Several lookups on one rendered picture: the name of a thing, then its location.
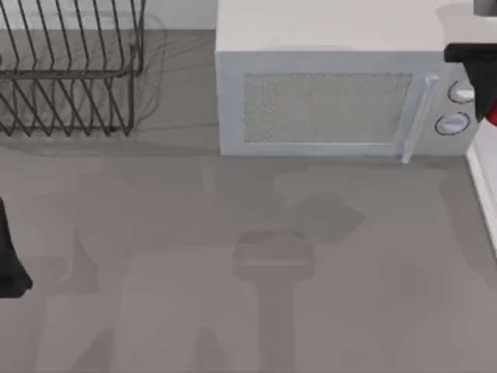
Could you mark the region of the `white microwave knob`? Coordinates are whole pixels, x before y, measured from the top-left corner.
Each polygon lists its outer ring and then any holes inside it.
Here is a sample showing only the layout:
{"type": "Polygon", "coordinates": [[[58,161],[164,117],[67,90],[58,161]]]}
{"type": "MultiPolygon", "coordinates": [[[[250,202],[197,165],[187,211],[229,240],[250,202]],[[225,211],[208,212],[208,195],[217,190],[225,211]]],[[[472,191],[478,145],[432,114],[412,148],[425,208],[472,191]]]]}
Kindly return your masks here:
{"type": "Polygon", "coordinates": [[[457,112],[441,116],[435,123],[434,129],[441,136],[455,136],[466,131],[471,123],[466,113],[457,112]]]}
{"type": "Polygon", "coordinates": [[[453,103],[472,103],[474,102],[474,88],[467,79],[457,80],[450,86],[448,97],[453,103]]]}

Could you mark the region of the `pale microwave oven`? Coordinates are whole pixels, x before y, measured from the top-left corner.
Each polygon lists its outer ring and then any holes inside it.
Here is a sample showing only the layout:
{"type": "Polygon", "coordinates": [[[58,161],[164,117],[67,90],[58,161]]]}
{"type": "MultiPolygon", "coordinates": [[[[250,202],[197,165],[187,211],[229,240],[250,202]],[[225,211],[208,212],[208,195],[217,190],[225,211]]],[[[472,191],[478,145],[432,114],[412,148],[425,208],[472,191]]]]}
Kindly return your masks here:
{"type": "Polygon", "coordinates": [[[443,50],[452,41],[476,41],[484,23],[474,0],[219,0],[215,45],[218,52],[328,51],[410,52],[441,64],[429,112],[413,155],[464,155],[478,130],[473,102],[450,101],[448,90],[467,79],[464,68],[447,64],[443,50]],[[463,133],[441,136],[441,116],[466,113],[463,133]]]}

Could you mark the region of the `pale microwave door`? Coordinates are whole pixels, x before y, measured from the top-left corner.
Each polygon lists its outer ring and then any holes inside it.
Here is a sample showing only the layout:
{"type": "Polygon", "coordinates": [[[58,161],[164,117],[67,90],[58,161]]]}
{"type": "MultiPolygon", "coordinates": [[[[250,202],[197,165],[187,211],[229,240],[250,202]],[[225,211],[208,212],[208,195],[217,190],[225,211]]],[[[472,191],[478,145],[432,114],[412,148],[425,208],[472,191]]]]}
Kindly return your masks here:
{"type": "Polygon", "coordinates": [[[400,155],[430,73],[410,52],[218,52],[221,153],[400,155]]]}

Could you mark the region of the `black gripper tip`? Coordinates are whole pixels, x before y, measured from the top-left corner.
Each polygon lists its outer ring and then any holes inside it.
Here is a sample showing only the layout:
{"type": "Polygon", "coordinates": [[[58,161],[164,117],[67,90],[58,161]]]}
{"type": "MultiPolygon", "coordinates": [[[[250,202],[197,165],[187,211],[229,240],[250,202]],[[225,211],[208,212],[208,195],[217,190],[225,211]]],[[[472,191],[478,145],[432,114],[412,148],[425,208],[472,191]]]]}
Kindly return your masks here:
{"type": "Polygon", "coordinates": [[[5,204],[0,198],[0,299],[21,298],[32,288],[33,280],[12,243],[5,204]]]}

